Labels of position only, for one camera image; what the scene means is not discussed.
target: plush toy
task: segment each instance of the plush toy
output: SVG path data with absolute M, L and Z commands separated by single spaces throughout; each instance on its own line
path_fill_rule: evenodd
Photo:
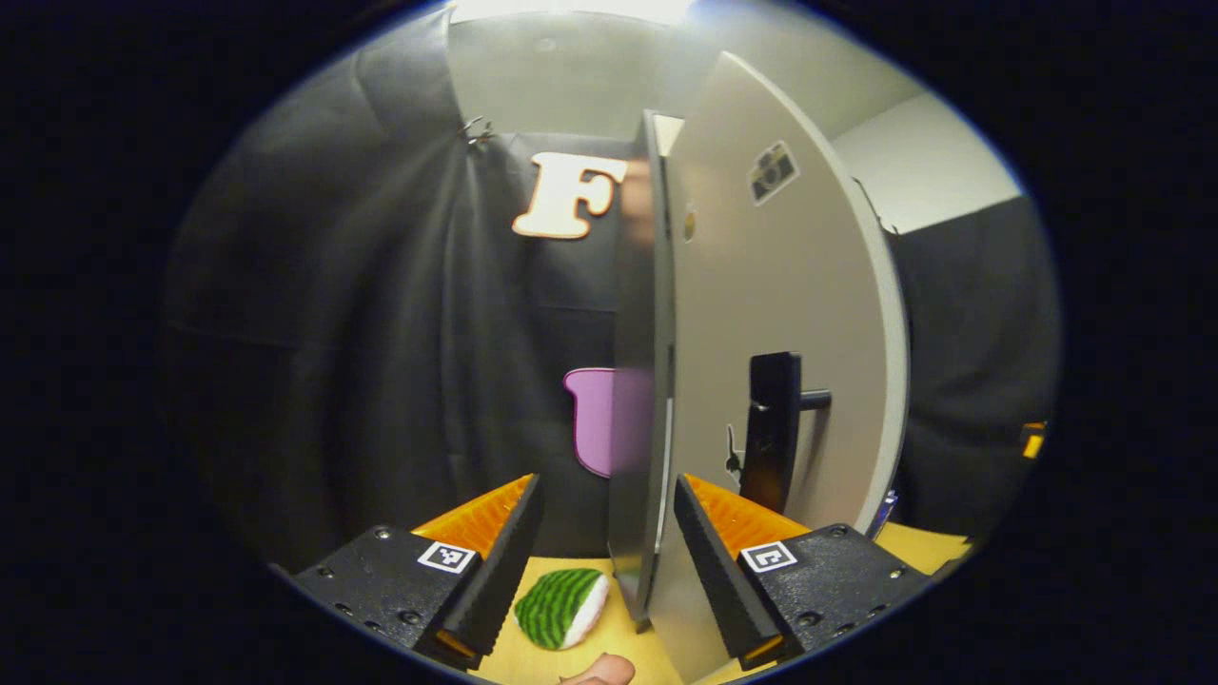
M 609 579 L 599 570 L 552 570 L 516 602 L 512 618 L 538 647 L 565 650 L 597 624 L 608 596 Z

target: ceiling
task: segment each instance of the ceiling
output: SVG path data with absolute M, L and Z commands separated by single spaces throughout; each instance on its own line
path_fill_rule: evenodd
M 827 138 L 924 89 L 827 21 L 741 0 L 676 24 L 583 11 L 454 17 L 448 61 L 466 118 L 499 132 L 632 139 L 644 108 L 683 116 L 721 50 L 783 89 Z

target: white door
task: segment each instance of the white door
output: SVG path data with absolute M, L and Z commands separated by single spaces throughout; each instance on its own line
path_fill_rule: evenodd
M 738 490 L 725 468 L 727 425 L 743 449 L 749 358 L 798 352 L 804 389 L 833 394 L 829 410 L 801 417 L 786 514 L 814 529 L 865 531 L 900 445 L 907 342 L 893 263 L 861 190 L 795 104 L 734 55 L 720 55 L 666 168 L 675 399 L 649 614 L 691 683 L 730 659 L 672 519 L 671 490 L 680 473 Z

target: finger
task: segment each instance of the finger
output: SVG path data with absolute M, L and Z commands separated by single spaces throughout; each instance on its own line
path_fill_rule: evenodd
M 560 685 L 627 685 L 635 678 L 635 664 L 618 655 L 600 655 L 587 670 L 564 679 Z

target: watermelon toy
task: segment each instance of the watermelon toy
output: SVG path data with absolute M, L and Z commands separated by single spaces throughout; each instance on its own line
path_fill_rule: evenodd
M 552 570 L 516 602 L 512 618 L 538 647 L 579 645 L 600 618 L 609 579 L 593 568 Z

